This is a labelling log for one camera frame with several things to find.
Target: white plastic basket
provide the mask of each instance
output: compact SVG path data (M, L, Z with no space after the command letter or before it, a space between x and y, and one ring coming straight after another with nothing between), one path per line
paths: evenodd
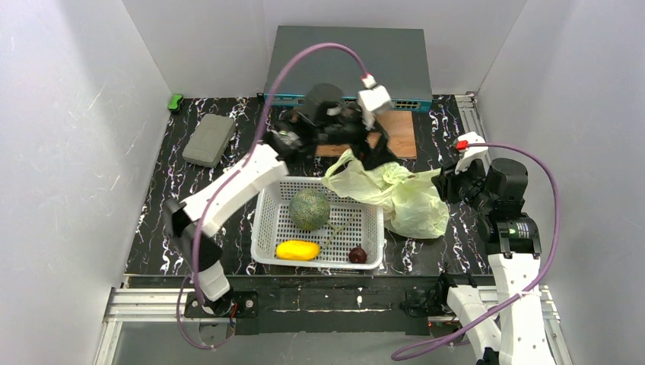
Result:
M327 196L332 206L329 223L335 227L343 226L357 214L326 247L322 247L322 244L333 233L329 225L305 231L297 228L289 218L289 201L296 192L305 188L319 190ZM318 243L321 245L320 254L311 261L278 259L275 248L287 240ZM378 267L383 260L383 209L356 202L352 198L341 198L328 190L320 178L286 176L264 188L258 195L251 242L251 256L262 264L370 270ZM367 262L352 264L349 262L349 252L359 245L367 253Z

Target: green object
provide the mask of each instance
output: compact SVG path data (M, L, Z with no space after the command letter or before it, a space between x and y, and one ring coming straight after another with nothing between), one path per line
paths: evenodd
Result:
M334 175L341 166L347 167ZM440 170L411 173L396 162L366 171L347 150L320 182L341 198L383 208L383 225L410 238L437 238L446 232L448 207L441 201L432 177Z
M182 94L174 94L173 98L170 100L170 103L168 104L168 109L173 112L176 112L177 110L179 110L181 100L183 100Z
M328 224L328 225L329 225L329 226L334 230L334 233L332 233L332 234L329 236L329 238L328 238L328 239L327 239L327 240L326 240L326 241L321 245L321 248L326 249L326 248L327 248L327 245L329 245L329 243L330 243L330 242L332 242L332 239L334 238L334 236L335 236L335 235L337 235L340 231L342 231L342 230L344 230L345 228L347 228L347 226L348 226L348 225L349 225L349 224L354 220L354 218L356 218L357 216L358 216L358 213L354 213L354 214L352 214L352 216L351 216L349 219L347 219L347 221L345 222L345 224L343 224L343 225L342 225L342 226L340 226L340 227L336 227L336 226L334 226L334 225L333 225L333 224L331 224L331 223L327 223L327 224Z
M329 221L332 207L318 190L302 189L289 202L289 217L301 230L317 230Z

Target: metal bracket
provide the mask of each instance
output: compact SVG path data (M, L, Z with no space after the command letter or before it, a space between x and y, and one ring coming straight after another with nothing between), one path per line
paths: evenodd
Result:
M481 301L484 302L487 308L491 308L498 304L496 287L478 286L477 289L479 290ZM548 285L540 285L539 292L541 295L540 303L542 305L542 317L545 320L548 320L548 319L560 320L560 314L558 313L558 310L555 308L555 303L553 301L553 297L551 296L551 291L548 289ZM428 322L454 322L454 321L458 321L459 318L455 316L440 315L440 316L428 316L427 320Z
M236 291L233 294L233 302L237 303L235 318L256 318L258 316L258 294L255 291ZM186 297L186 308L183 312L186 318L213 318L213 313L204 310L197 302L194 292L188 293Z
M97 351L97 356L94 358L96 365L110 365L114 361L122 325L123 322L103 323L99 350Z
M432 314L427 302L429 295L425 290L406 290L405 302L400 303L399 308L412 318L427 317Z
M484 140L488 141L486 133L484 132L484 127L481 123L481 117L477 111L476 94L469 92L466 95L455 95L455 100L457 101L457 109L459 110L459 116L461 117L464 127L463 132L475 132L483 137ZM482 160L484 161L484 168L487 169L491 165L491 155L486 152Z
M573 365L567 344L560 329L560 321L557 319L545 319L545 331L548 345L557 365Z

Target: cantaloupe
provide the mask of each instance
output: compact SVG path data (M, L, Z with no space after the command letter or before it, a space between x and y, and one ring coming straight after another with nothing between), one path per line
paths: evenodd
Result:
M301 230L317 230L329 221L332 207L325 194L302 189L289 202L289 217Z

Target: plastic bag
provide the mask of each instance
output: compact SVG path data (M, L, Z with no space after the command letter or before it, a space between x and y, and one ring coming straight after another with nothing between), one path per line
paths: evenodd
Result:
M347 162L345 170L332 175ZM346 150L321 182L340 197L382 207L385 228L394 233L437 238L445 234L449 214L431 180L439 172L411 173L396 162L365 171L351 150Z

